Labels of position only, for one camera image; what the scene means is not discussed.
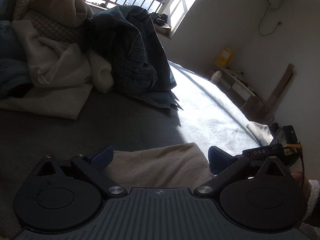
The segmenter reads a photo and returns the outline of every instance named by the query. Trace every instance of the denim jeans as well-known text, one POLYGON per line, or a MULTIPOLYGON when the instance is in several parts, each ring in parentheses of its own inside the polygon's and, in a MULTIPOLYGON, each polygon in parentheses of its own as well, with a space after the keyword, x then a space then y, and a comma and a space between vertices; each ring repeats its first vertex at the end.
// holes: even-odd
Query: denim jeans
POLYGON ((170 110, 176 82, 147 10, 119 5, 88 22, 91 47, 112 64, 115 90, 170 110))

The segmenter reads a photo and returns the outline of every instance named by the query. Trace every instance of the metal bolt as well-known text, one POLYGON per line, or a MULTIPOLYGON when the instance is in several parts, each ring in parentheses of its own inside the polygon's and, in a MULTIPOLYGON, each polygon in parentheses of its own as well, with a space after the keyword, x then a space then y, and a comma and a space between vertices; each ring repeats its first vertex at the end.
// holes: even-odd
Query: metal bolt
POLYGON ((209 194, 212 192, 212 188, 209 186, 200 186, 197 188, 197 191, 202 194, 209 194))
POLYGON ((124 192, 124 188, 123 187, 120 187, 120 186, 113 186, 113 187, 110 187, 108 189, 108 191, 111 193, 111 194, 121 194, 122 192, 124 192))

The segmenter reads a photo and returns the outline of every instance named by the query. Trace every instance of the hanging cable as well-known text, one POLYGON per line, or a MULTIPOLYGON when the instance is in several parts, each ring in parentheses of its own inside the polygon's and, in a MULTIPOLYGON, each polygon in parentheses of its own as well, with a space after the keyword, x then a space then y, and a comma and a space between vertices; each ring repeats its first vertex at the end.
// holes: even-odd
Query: hanging cable
POLYGON ((261 19, 260 24, 259 24, 258 31, 259 31, 260 36, 268 36, 268 35, 271 35, 272 33, 274 33, 274 31, 276 30, 276 28, 277 28, 279 25, 282 24, 282 22, 278 22, 278 24, 276 25, 276 27, 275 27, 275 28, 273 29, 273 31, 272 31, 271 33, 269 33, 269 34, 261 34, 261 33, 260 33, 260 26, 261 26, 261 23, 262 23, 264 17, 266 16, 266 13, 267 13, 268 9, 269 9, 269 7, 266 9, 266 11, 265 11, 265 13, 264 13, 264 15, 263 15, 263 18, 261 19))

